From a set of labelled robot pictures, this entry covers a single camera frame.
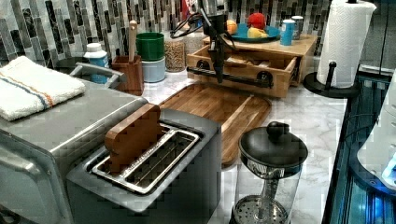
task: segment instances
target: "red fruit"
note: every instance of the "red fruit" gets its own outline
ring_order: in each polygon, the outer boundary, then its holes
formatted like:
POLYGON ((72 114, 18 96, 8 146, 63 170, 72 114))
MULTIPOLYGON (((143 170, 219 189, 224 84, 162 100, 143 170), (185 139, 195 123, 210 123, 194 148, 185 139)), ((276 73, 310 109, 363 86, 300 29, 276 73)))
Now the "red fruit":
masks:
POLYGON ((247 27, 250 28, 250 26, 257 28, 257 29, 264 30, 265 29, 265 16, 260 12, 251 14, 247 18, 247 27))

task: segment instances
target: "cutting board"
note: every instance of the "cutting board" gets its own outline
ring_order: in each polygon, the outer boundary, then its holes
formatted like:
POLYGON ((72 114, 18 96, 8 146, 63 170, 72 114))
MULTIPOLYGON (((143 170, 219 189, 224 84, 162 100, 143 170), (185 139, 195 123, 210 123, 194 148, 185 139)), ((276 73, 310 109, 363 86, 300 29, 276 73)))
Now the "cutting board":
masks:
POLYGON ((271 111, 265 98, 209 84, 192 84, 160 104, 160 108, 184 111, 221 124, 221 163, 229 166, 239 155, 239 138, 262 126, 271 111))

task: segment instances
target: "paper towel holder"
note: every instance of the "paper towel holder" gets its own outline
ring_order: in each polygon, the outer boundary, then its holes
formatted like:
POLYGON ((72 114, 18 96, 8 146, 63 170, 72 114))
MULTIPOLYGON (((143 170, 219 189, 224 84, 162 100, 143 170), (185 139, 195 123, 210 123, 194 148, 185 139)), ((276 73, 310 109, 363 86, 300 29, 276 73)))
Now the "paper towel holder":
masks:
POLYGON ((359 83, 355 82, 353 86, 349 88, 341 89, 332 87, 332 76, 334 75, 334 69, 336 66, 336 62, 329 63, 329 75, 327 75, 325 85, 317 80, 317 73, 310 73, 306 75, 304 79, 305 88, 315 94, 329 98, 344 99, 358 96, 361 92, 361 85, 359 83))

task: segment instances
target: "paper towel roll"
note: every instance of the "paper towel roll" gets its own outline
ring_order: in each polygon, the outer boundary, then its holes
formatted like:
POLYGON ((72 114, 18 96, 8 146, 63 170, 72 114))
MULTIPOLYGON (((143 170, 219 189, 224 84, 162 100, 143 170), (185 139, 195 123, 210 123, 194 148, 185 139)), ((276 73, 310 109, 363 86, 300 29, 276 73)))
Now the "paper towel roll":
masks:
POLYGON ((332 1, 317 79, 326 84, 329 63, 336 62, 332 87, 348 88, 354 83, 361 59, 370 19, 375 5, 363 1, 349 4, 346 0, 332 1))

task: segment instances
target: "french press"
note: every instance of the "french press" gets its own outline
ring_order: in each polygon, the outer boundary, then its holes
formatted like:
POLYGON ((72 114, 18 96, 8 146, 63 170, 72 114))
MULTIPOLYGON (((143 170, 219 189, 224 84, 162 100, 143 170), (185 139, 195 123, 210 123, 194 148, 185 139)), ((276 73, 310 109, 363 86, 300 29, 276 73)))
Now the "french press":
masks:
POLYGON ((230 223, 290 223, 291 208, 303 162, 305 143, 289 133, 289 125, 271 122, 239 140, 241 163, 230 223))

